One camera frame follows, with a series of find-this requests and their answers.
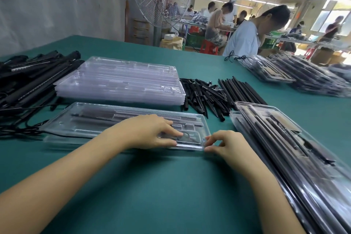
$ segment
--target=hand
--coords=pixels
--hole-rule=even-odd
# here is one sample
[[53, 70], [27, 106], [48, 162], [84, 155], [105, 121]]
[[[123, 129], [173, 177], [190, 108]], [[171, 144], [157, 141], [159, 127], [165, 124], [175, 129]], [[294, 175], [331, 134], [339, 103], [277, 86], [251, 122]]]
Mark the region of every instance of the hand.
[[[258, 166], [263, 164], [241, 133], [219, 130], [206, 139], [205, 152], [221, 156], [229, 166], [244, 176], [255, 172]], [[222, 142], [219, 146], [213, 145], [216, 141]]]
[[107, 130], [95, 139], [111, 146], [122, 144], [122, 150], [130, 148], [150, 149], [155, 147], [177, 146], [172, 139], [161, 139], [157, 136], [164, 132], [171, 136], [182, 136], [183, 133], [172, 128], [173, 122], [157, 115], [141, 115], [126, 119]]

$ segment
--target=light blue shirt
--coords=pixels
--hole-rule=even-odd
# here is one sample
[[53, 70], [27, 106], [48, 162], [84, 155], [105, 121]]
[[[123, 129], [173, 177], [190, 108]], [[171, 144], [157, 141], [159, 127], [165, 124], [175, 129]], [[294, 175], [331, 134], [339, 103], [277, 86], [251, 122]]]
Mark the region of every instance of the light blue shirt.
[[256, 25], [249, 20], [245, 20], [230, 37], [223, 56], [228, 56], [231, 51], [234, 51], [236, 56], [241, 57], [245, 55], [249, 57], [257, 54], [260, 44], [261, 41], [258, 38]]

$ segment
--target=forearm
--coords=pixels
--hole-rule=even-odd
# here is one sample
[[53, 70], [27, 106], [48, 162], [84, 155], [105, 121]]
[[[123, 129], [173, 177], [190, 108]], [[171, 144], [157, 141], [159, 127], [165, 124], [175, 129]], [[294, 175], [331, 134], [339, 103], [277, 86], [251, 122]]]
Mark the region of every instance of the forearm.
[[0, 195], [0, 233], [40, 233], [118, 149], [93, 139]]
[[257, 201], [264, 233], [305, 233], [278, 181], [263, 163], [246, 177]]

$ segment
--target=stack of packaged products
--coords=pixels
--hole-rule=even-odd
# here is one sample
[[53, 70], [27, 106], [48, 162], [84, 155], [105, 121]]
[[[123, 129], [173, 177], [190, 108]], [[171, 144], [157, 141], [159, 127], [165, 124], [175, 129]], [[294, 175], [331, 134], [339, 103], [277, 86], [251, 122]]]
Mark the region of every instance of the stack of packaged products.
[[291, 84], [297, 90], [338, 97], [350, 97], [350, 84], [332, 72], [288, 52], [271, 54], [268, 58], [296, 81]]
[[236, 102], [235, 128], [272, 171], [307, 233], [351, 233], [351, 169], [275, 107]]
[[282, 83], [292, 83], [296, 81], [289, 74], [277, 67], [272, 61], [260, 55], [252, 55], [246, 59], [239, 59], [238, 61], [262, 81]]
[[181, 137], [160, 133], [160, 138], [177, 141], [174, 149], [203, 150], [205, 137], [210, 135], [205, 117], [184, 112], [76, 102], [42, 125], [40, 131], [49, 134], [45, 142], [59, 143], [61, 148], [73, 150], [122, 120], [149, 114], [173, 121], [172, 127], [183, 133]]
[[55, 85], [58, 96], [75, 99], [162, 105], [185, 100], [175, 67], [112, 58], [91, 57]]

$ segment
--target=left hand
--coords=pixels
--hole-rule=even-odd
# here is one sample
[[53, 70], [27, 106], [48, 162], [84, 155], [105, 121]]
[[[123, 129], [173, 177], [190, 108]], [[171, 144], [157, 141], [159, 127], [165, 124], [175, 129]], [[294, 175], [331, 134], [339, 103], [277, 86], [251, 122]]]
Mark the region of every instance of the left hand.
[[175, 140], [157, 137], [161, 132], [171, 136], [182, 136], [182, 132], [172, 128], [172, 123], [157, 115], [131, 117], [106, 129], [94, 139], [101, 139], [102, 143], [112, 147], [122, 146], [122, 150], [173, 147], [177, 146]]

